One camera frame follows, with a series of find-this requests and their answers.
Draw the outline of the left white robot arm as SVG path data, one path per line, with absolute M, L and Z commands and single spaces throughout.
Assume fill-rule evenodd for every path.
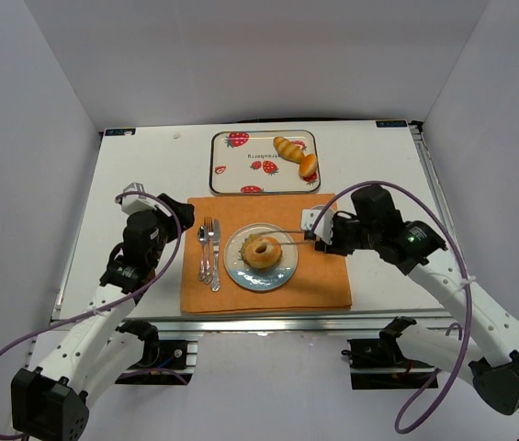
M 85 312 L 34 369 L 11 381 L 12 423 L 39 440 L 77 440 L 91 408 L 131 366 L 151 363 L 155 326 L 130 319 L 149 286 L 164 271 L 165 246 L 179 243 L 195 223 L 195 208 L 166 194 L 127 190 L 117 198 L 127 220 L 108 256 Z

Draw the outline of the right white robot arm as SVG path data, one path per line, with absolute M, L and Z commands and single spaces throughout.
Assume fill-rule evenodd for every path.
M 305 209 L 304 236 L 315 250 L 348 256 L 374 251 L 386 263 L 432 295 L 462 327 L 462 339 L 430 331 L 398 317 L 379 334 L 395 359 L 405 358 L 448 371 L 470 384 L 494 411 L 519 409 L 519 321 L 472 277 L 454 240 L 441 223 L 406 221 L 395 207 L 388 182 L 369 181 L 347 188 L 353 213 L 329 205 Z

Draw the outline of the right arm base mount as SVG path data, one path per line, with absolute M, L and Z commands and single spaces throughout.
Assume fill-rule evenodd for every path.
M 427 380 L 432 389 L 438 387 L 433 367 L 406 358 L 398 348 L 398 337 L 416 323 L 409 317 L 396 317 L 376 338 L 347 341 L 341 355 L 349 364 L 353 390 L 418 390 Z

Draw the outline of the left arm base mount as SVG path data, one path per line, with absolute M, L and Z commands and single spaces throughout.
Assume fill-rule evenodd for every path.
M 159 336 L 152 323 L 126 321 L 116 328 L 143 343 L 142 356 L 116 380 L 121 385 L 186 386 L 193 377 L 197 342 Z

